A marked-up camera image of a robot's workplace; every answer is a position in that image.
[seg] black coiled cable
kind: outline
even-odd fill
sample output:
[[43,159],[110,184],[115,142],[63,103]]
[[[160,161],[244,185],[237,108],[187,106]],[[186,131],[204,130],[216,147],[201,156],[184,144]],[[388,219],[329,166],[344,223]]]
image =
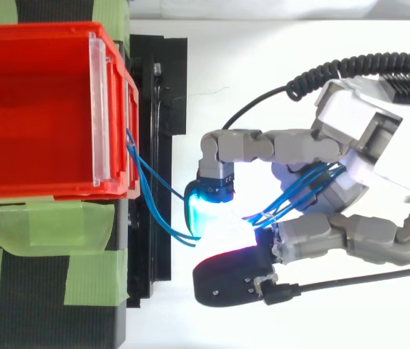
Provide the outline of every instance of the black coiled cable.
[[386,52],[376,53],[375,55],[360,55],[319,65],[317,68],[310,69],[297,76],[285,86],[256,98],[230,118],[223,129],[229,129],[237,119],[251,108],[280,92],[285,91],[291,100],[298,102],[309,93],[323,87],[331,79],[386,73],[410,73],[410,53]]

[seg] red plastic bin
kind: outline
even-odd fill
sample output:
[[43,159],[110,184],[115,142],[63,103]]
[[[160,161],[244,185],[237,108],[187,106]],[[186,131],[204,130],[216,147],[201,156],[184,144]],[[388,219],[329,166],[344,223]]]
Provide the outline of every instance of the red plastic bin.
[[134,198],[139,94],[99,23],[0,25],[0,198]]

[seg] blue wire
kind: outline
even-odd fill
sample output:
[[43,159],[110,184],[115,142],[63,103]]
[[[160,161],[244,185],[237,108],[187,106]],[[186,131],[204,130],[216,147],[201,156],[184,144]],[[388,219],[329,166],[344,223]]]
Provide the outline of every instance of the blue wire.
[[259,227],[260,228],[264,228],[266,226],[268,226],[269,224],[271,224],[272,222],[276,222],[277,220],[279,220],[280,218],[282,218],[285,214],[287,214],[288,212],[290,212],[291,210],[293,210],[295,207],[299,206],[300,204],[303,204],[304,202],[306,202],[309,198],[311,198],[314,195],[318,195],[321,191],[325,190],[326,188],[328,188],[331,183],[334,182],[334,180],[339,177],[343,172],[345,172],[345,167],[340,167],[339,169],[335,169],[333,171],[333,175],[331,177],[330,180],[326,181],[325,183],[323,183],[322,185],[319,185],[316,189],[312,190],[311,192],[309,192],[309,194],[305,195],[303,198],[295,201],[294,203],[286,206],[285,208],[281,209],[280,211],[276,212],[273,217],[269,217],[266,220],[264,220],[263,222],[259,223]]
[[157,223],[164,229],[167,231],[167,233],[169,233],[173,238],[175,238],[176,240],[178,240],[181,244],[184,244],[186,246],[190,246],[190,247],[194,247],[194,244],[188,243],[187,241],[183,241],[181,239],[181,237],[186,238],[186,239],[190,239],[190,240],[194,240],[197,241],[199,238],[195,238],[192,236],[186,236],[184,234],[181,234],[175,230],[173,230],[171,228],[171,226],[166,223],[163,219],[163,217],[160,215],[160,213],[158,212],[158,209],[156,208],[156,205],[153,201],[153,196],[152,193],[150,191],[150,188],[148,187],[148,181],[147,178],[145,177],[145,174],[143,173],[143,171],[140,171],[140,176],[141,176],[141,186],[142,186],[142,192],[144,193],[144,197],[145,197],[145,201],[147,203],[147,206],[150,210],[150,213],[152,214],[153,218],[157,221]]
[[167,182],[166,180],[164,180],[154,169],[152,169],[152,168],[150,167],[150,165],[147,164],[147,163],[145,162],[145,160],[142,159],[140,156],[139,156],[139,161],[140,161],[140,163],[141,163],[162,185],[165,186],[166,189],[168,189],[168,190],[171,191],[175,196],[177,196],[178,198],[180,198],[181,200],[184,201],[184,196],[182,196],[182,195],[179,194],[175,189],[173,189],[173,187],[170,186],[170,185],[168,184],[168,182]]
[[334,164],[319,164],[315,168],[311,169],[309,172],[304,174],[301,178],[296,180],[292,183],[282,195],[280,195],[269,207],[263,210],[263,214],[257,213],[254,216],[246,217],[252,225],[256,225],[259,220],[261,220],[268,212],[270,211],[277,211],[279,207],[289,200],[291,197],[296,196],[300,191],[302,191],[307,185],[314,182],[317,178],[319,178],[322,174],[326,173],[327,169],[333,167]]
[[[139,164],[139,158],[138,158],[136,149],[133,147],[131,148],[130,145],[128,145],[128,149],[129,149],[129,152],[135,157],[137,164]],[[180,236],[180,237],[187,238],[187,239],[194,240],[194,241],[199,240],[200,238],[198,237],[185,235],[185,234],[182,234],[182,233],[179,233],[173,230],[171,226],[169,226],[169,224],[165,222],[163,217],[160,215],[158,209],[156,208],[155,201],[153,200],[153,195],[148,185],[147,178],[145,176],[145,173],[142,170],[140,170],[140,180],[141,180],[141,185],[143,186],[142,191],[144,193],[145,200],[147,201],[147,205],[149,206],[149,209],[151,210],[152,215],[155,217],[156,220],[158,220],[158,223],[162,225],[163,228],[167,230],[169,233],[171,233],[172,235]]]
[[129,130],[127,130],[127,134],[128,134],[128,137],[129,137],[129,143],[127,144],[127,148],[128,148],[129,154],[133,157],[133,159],[136,162],[137,168],[139,169],[140,184],[141,184],[142,192],[143,192],[144,197],[145,197],[145,202],[147,203],[147,206],[150,210],[150,213],[152,214],[154,219],[158,222],[158,224],[164,230],[166,230],[167,233],[169,233],[173,238],[178,240],[181,244],[184,244],[184,245],[190,246],[190,247],[194,247],[195,244],[191,244],[187,241],[183,241],[181,238],[198,241],[198,240],[200,240],[199,237],[188,236],[188,235],[179,233],[178,231],[175,231],[173,228],[171,228],[171,226],[160,215],[158,209],[156,208],[155,201],[153,200],[153,195],[152,195],[152,192],[151,192],[150,187],[148,185],[148,181],[147,181],[147,178],[145,176],[145,173],[143,172],[142,167],[140,166],[140,157],[139,157],[139,154],[138,154],[137,149],[135,147],[134,138],[130,134]]

